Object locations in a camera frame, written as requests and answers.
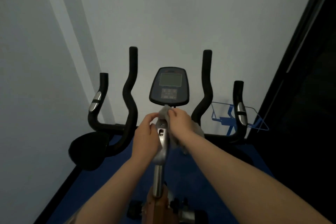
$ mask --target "towel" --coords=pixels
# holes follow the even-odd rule
[[[159,111],[159,119],[167,121],[168,134],[169,134],[170,144],[171,144],[172,148],[174,149],[174,148],[180,146],[180,147],[183,148],[183,151],[186,152],[186,149],[184,148],[184,146],[181,145],[179,143],[179,140],[176,137],[174,137],[174,135],[170,132],[170,124],[169,124],[170,119],[169,119],[169,115],[168,115],[168,111],[170,109],[172,109],[174,111],[174,109],[171,108],[168,105],[165,105],[164,107],[162,107],[162,109]],[[192,121],[192,129],[196,134],[200,135],[201,137],[204,137],[204,132],[203,132],[203,130],[201,129],[201,127],[198,123]]]

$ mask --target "left hand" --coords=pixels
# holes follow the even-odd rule
[[[160,140],[156,126],[149,125],[158,115],[157,112],[146,115],[134,133],[132,159],[137,162],[149,164],[158,151]]]

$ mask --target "blue wire rack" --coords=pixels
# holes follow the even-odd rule
[[[213,108],[213,104],[212,103],[217,103],[217,104],[222,104],[222,105],[228,105],[229,106],[229,110],[227,111],[227,114],[229,115],[229,117],[216,117],[216,113],[215,113],[215,109]],[[212,102],[211,103],[211,107],[212,107],[212,115],[211,115],[211,119],[214,121],[218,121],[220,122],[222,125],[224,126],[229,126],[229,130],[227,131],[226,135],[229,136],[232,132],[232,129],[234,128],[235,130],[237,130],[237,126],[236,126],[236,119],[233,117],[232,115],[232,111],[233,111],[233,104],[227,104],[227,103],[221,103],[221,102]],[[257,114],[258,119],[256,119],[254,124],[251,123],[247,123],[247,127],[248,128],[255,128],[259,130],[265,130],[268,131],[269,128],[266,125],[266,123],[264,122],[264,120],[262,119],[262,117],[258,114],[258,112],[253,108],[253,107],[245,107],[246,109],[253,109],[255,111],[255,113]]]

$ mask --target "blue mat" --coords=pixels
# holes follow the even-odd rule
[[[120,136],[114,136],[110,144],[119,139]],[[272,175],[252,145],[239,145],[237,148],[253,159],[255,167]],[[97,170],[82,171],[47,223],[63,224],[68,220],[131,157],[131,152],[132,143],[122,153],[106,158]],[[149,188],[153,184],[153,171],[154,166],[151,164],[137,185],[133,200],[146,200]],[[185,156],[180,149],[171,150],[169,153],[165,166],[165,181],[169,190],[180,201],[184,197],[188,198],[190,209],[205,210],[210,224],[237,223],[191,156]],[[140,221],[126,218],[125,213],[120,223],[139,224]]]

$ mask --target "stationary bike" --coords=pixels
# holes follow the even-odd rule
[[[202,87],[204,98],[197,105],[191,119],[201,125],[201,117],[211,105],[213,92],[210,81],[212,51],[205,50],[202,60]],[[131,90],[137,79],[138,50],[129,48],[129,74],[123,88],[123,99],[128,108],[126,124],[102,124],[97,117],[107,94],[109,79],[107,73],[100,73],[100,86],[89,107],[88,122],[96,132],[85,134],[75,139],[69,148],[72,161],[84,170],[97,169],[104,158],[114,156],[125,150],[131,142],[137,128],[138,111],[131,95]],[[253,164],[249,156],[237,150],[232,144],[245,143],[247,131],[247,115],[243,103],[242,81],[235,81],[233,85],[233,105],[237,130],[233,135],[205,134],[205,138],[219,148]],[[161,67],[152,83],[149,100],[158,105],[171,107],[183,106],[189,102],[189,84],[187,72],[178,67]],[[164,166],[169,152],[170,139],[166,120],[158,119],[157,133],[161,142],[161,150],[153,159],[154,181],[147,195],[146,203],[132,201],[127,216],[132,219],[142,219],[142,223],[207,223],[207,214],[202,211],[191,211],[185,198],[182,204],[177,198],[168,199],[168,188],[164,183]],[[109,145],[114,135],[121,135],[121,139]]]

